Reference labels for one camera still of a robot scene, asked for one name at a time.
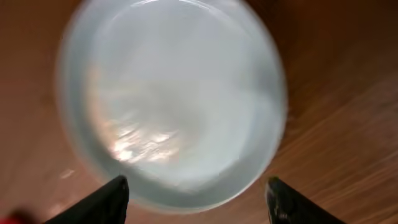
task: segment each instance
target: round plate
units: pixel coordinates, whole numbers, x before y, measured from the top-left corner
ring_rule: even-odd
[[[200,212],[248,188],[286,116],[272,38],[238,0],[94,0],[65,34],[60,111],[107,179],[161,212]]]

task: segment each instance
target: wood grain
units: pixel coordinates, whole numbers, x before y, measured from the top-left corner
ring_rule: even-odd
[[[53,95],[62,30],[79,0],[0,0],[0,215],[45,220],[99,187],[64,137]],[[398,223],[398,3],[250,0],[279,48],[289,121],[264,175],[196,215],[129,207],[126,223],[268,223],[278,175],[348,223]]]

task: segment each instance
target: white plate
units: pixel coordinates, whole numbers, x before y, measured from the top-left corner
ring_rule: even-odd
[[[198,212],[271,161],[285,120],[269,33],[237,0],[94,0],[60,53],[62,113],[77,150],[131,198]]]

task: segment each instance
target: wooden table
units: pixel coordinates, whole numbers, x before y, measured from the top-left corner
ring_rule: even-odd
[[[54,98],[54,61],[79,0],[0,0],[0,215],[46,220],[100,185],[74,156]],[[290,115],[267,171],[196,215],[129,207],[127,223],[268,223],[281,179],[348,223],[398,223],[398,1],[251,0],[277,42]]]

